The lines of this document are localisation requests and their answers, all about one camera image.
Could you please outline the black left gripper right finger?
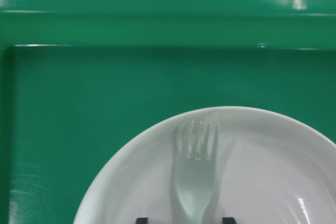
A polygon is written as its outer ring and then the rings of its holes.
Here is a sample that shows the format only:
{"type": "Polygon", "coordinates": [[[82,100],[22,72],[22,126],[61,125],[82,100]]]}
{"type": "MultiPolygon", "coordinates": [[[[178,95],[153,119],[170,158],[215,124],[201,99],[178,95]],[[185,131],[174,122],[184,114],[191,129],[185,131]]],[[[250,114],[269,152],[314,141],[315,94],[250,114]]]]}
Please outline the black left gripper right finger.
{"type": "Polygon", "coordinates": [[[236,224],[234,217],[223,217],[222,224],[236,224]]]}

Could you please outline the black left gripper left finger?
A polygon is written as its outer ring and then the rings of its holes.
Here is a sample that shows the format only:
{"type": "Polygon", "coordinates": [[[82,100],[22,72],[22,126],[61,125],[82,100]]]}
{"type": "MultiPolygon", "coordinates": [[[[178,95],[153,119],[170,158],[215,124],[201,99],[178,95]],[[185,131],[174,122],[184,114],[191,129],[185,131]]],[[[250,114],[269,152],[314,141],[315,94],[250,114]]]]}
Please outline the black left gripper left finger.
{"type": "Polygon", "coordinates": [[[137,218],[135,224],[148,224],[149,220],[147,217],[137,218]]]}

